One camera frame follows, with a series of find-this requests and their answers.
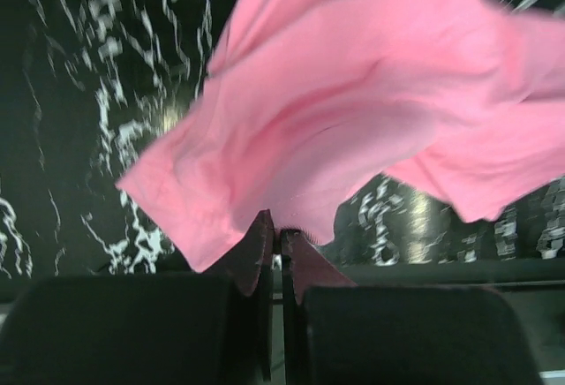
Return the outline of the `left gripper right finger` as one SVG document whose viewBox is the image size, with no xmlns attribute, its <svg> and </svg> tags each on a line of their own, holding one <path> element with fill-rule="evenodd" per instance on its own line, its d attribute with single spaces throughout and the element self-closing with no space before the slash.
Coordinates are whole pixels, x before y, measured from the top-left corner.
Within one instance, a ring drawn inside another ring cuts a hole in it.
<svg viewBox="0 0 565 385">
<path fill-rule="evenodd" d="M 281 235 L 289 384 L 538 384 L 514 310 L 497 291 L 358 286 L 295 230 Z"/>
</svg>

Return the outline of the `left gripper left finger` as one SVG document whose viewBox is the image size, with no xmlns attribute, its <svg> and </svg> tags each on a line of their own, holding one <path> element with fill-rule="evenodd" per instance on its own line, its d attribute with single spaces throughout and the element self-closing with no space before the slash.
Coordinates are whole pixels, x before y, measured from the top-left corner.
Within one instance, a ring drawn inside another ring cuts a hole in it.
<svg viewBox="0 0 565 385">
<path fill-rule="evenodd" d="M 271 215 L 201 274 L 58 277 L 1 328 L 4 384 L 261 384 L 271 378 Z"/>
</svg>

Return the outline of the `pink t-shirt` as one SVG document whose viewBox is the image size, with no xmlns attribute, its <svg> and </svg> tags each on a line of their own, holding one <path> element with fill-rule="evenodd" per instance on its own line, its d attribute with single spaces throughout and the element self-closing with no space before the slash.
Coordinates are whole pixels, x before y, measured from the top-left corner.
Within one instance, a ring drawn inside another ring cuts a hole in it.
<svg viewBox="0 0 565 385">
<path fill-rule="evenodd" d="M 496 0 L 237 0 L 200 96 L 117 182 L 204 271 L 256 215 L 316 243 L 379 173 L 467 223 L 564 173 L 564 21 Z"/>
</svg>

